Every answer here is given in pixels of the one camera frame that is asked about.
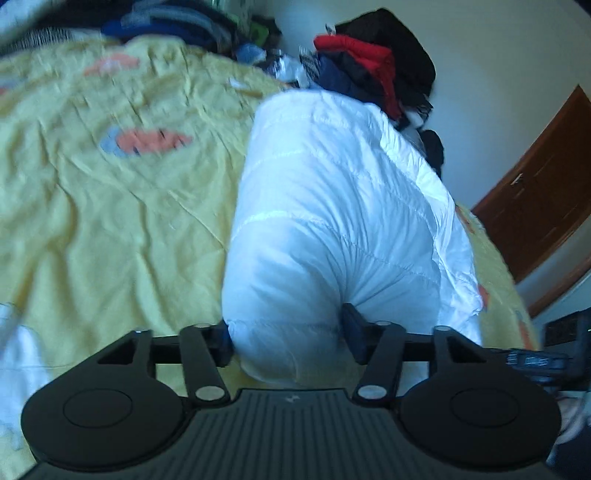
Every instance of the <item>silver screw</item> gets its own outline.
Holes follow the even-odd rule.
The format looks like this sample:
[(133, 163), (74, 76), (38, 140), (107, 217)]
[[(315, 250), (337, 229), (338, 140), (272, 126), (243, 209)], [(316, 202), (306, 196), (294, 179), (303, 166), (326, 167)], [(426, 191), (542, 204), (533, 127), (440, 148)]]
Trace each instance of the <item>silver screw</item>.
[(201, 387), (195, 392), (195, 396), (199, 400), (203, 401), (214, 401), (220, 400), (226, 394), (223, 388), (216, 387), (215, 385), (208, 385), (207, 387)]
[(357, 390), (357, 394), (365, 400), (379, 400), (380, 398), (384, 398), (388, 394), (388, 391), (379, 385), (364, 385)]

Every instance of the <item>brown wooden door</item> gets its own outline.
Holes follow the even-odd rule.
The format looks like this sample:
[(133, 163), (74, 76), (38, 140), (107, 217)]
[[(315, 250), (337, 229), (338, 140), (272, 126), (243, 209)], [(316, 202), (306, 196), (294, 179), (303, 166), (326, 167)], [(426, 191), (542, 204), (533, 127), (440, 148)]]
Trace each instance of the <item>brown wooden door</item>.
[(515, 282), (591, 215), (591, 102), (580, 86), (474, 214)]

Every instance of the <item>red garment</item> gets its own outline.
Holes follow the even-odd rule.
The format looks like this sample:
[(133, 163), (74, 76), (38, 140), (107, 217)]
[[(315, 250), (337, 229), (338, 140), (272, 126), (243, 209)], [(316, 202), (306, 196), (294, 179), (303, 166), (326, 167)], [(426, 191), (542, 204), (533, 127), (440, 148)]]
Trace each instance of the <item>red garment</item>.
[(346, 35), (319, 35), (314, 39), (314, 46), (318, 51), (346, 51), (355, 61), (370, 72), (384, 88), (384, 111), (394, 120), (402, 112), (394, 93), (394, 57), (389, 48), (365, 43)]

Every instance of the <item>green object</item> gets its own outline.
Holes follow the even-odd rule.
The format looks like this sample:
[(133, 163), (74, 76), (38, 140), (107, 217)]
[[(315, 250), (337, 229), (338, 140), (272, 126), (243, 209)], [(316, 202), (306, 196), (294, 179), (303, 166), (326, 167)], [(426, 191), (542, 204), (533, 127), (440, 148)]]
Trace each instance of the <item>green object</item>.
[(251, 41), (262, 48), (267, 38), (269, 38), (269, 29), (260, 23), (251, 22)]

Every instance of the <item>door handle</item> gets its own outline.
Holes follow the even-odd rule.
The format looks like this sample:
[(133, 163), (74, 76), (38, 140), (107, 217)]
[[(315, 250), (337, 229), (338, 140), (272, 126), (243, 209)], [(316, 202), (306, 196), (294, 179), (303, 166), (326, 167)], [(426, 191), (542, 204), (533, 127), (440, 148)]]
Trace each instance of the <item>door handle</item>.
[(517, 176), (515, 177), (515, 180), (513, 180), (513, 181), (511, 182), (511, 186), (513, 186), (513, 185), (515, 185), (515, 184), (519, 183), (519, 182), (521, 181), (521, 177), (522, 177), (522, 176), (523, 176), (523, 174), (522, 174), (522, 173), (520, 173), (519, 175), (517, 175)]

